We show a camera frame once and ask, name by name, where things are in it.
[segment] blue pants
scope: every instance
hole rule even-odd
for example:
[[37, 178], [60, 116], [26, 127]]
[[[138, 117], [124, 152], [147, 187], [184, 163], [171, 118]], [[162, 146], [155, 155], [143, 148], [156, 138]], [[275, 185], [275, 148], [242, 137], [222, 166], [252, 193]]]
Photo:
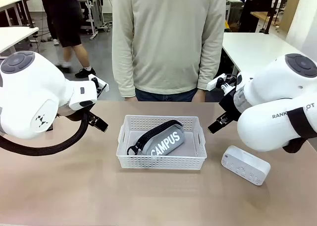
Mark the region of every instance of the blue pants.
[[179, 94], [161, 95], [135, 89], [138, 101], [191, 102], [196, 92], [197, 88]]

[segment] sock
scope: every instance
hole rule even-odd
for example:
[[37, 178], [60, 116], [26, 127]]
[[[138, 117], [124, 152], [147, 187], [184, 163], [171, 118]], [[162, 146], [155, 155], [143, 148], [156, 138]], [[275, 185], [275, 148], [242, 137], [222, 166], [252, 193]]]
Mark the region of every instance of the sock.
[[63, 62], [61, 63], [61, 66], [64, 67], [64, 68], [71, 67], [71, 62], [69, 62], [69, 61], [63, 61]]
[[84, 67], [84, 69], [85, 69], [86, 71], [91, 71], [91, 66]]

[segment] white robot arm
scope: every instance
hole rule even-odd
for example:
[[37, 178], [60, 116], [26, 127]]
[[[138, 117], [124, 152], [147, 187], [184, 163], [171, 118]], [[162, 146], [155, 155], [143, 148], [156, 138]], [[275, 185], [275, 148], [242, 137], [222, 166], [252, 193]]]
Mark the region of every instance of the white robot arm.
[[89, 81], [69, 81], [38, 53], [21, 51], [0, 65], [0, 132], [30, 139], [47, 131], [57, 115], [90, 123], [105, 131], [107, 124], [89, 112], [108, 85], [97, 77]]
[[226, 110], [209, 129], [212, 133], [232, 120], [238, 121], [241, 140], [257, 151], [283, 147], [297, 152], [317, 136], [317, 65], [299, 54], [282, 56], [254, 78], [240, 73], [236, 88], [227, 92], [220, 105]]

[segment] person in black clothing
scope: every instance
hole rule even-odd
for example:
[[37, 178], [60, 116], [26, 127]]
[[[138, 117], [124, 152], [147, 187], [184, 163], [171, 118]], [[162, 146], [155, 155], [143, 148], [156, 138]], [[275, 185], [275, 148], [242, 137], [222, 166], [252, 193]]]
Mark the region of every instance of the person in black clothing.
[[64, 73], [70, 73], [72, 50], [83, 66], [75, 76], [86, 78], [96, 72], [91, 68], [86, 49], [80, 40], [82, 13], [77, 0], [49, 0], [49, 11], [58, 39], [63, 47], [64, 62], [57, 67]]
[[259, 19], [250, 12], [268, 11], [272, 6], [272, 0], [247, 0], [240, 18], [239, 32], [255, 33]]
[[42, 0], [43, 8], [44, 8], [45, 13], [46, 13], [46, 20], [48, 22], [49, 32], [50, 32], [51, 37], [53, 39], [53, 43], [54, 43], [54, 45], [59, 45], [59, 41], [57, 40], [57, 34], [56, 34], [56, 31], [55, 31], [55, 28], [54, 28], [53, 22], [52, 22], [49, 2], [50, 2], [50, 0]]

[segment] black t-shirt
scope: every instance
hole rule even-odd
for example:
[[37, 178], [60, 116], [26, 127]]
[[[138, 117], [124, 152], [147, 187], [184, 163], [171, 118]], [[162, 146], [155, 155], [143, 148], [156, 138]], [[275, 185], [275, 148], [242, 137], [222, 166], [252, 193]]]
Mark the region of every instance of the black t-shirt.
[[77, 0], [49, 0], [49, 6], [53, 18], [67, 18], [69, 15], [81, 15], [81, 9]]

